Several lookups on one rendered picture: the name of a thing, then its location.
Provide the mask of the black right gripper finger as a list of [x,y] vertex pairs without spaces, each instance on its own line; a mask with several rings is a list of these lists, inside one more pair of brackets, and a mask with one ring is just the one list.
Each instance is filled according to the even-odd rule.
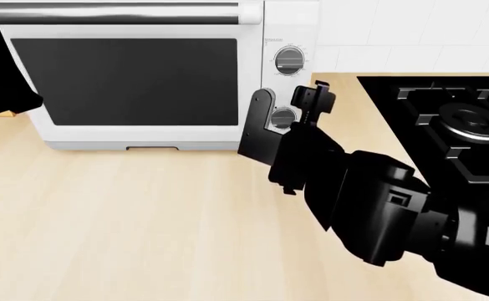
[[274,105],[275,94],[271,89],[259,89],[253,93],[237,150],[238,155],[265,165],[273,164],[283,135],[268,129]]
[[316,80],[315,88],[299,85],[293,92],[291,106],[302,111],[299,120],[303,125],[316,126],[322,113],[329,114],[334,106],[335,94],[329,91],[329,84]]

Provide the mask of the silver timer knob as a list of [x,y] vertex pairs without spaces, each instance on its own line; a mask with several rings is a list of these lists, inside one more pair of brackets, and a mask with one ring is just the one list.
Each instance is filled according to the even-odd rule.
[[274,130],[289,130],[296,117],[296,113],[288,107],[276,108],[270,117],[270,127]]

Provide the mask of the white toaster oven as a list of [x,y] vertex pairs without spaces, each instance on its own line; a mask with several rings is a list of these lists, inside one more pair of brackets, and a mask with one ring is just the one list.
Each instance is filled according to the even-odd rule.
[[[274,109],[309,82],[320,0],[0,0],[0,2],[261,2],[260,24],[0,24],[15,64],[43,105],[28,112],[55,150],[236,150],[255,91]],[[287,46],[304,66],[283,75]]]

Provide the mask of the silver temperature knob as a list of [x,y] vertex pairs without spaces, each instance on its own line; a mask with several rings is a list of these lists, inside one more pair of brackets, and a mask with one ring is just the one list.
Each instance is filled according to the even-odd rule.
[[275,54],[274,64],[280,74],[293,75],[303,69],[304,54],[301,49],[287,46],[279,49]]

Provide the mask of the black glass cooktop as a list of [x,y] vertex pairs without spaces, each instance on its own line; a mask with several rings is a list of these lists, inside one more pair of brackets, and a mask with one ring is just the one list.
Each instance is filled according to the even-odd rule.
[[415,127],[414,119],[396,96],[401,87],[463,86],[489,88],[489,77],[358,77],[365,92],[408,153],[433,192],[468,207],[489,223],[489,185],[472,185],[441,159],[428,135]]

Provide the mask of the black cast iron grate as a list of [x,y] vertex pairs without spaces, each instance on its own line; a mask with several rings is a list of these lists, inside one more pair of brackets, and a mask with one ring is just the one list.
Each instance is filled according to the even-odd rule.
[[472,185],[489,185],[489,145],[478,145],[448,135],[439,123],[439,108],[448,103],[466,103],[489,110],[489,88],[467,85],[401,87],[396,96],[413,117],[415,127],[428,135],[448,162]]

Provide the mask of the round stove burner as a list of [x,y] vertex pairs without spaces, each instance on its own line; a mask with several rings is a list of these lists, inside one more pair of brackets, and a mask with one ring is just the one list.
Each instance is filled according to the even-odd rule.
[[444,131],[458,140],[489,145],[489,110],[466,103],[448,103],[438,111]]

